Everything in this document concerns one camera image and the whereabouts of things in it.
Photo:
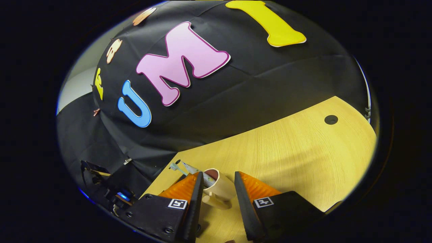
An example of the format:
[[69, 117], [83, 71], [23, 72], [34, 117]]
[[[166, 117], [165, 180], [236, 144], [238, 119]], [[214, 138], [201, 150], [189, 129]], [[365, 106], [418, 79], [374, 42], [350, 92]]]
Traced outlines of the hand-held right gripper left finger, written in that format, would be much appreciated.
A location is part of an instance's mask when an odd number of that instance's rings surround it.
[[203, 173], [189, 174], [159, 195], [145, 194], [120, 219], [158, 243], [194, 243], [203, 189]]

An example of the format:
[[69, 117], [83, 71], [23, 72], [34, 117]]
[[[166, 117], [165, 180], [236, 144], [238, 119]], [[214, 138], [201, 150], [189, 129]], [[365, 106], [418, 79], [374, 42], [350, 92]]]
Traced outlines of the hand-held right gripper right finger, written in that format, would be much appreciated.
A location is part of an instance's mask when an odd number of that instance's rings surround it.
[[244, 172], [235, 172], [234, 185], [249, 241], [284, 242], [326, 215], [297, 192], [280, 192]]

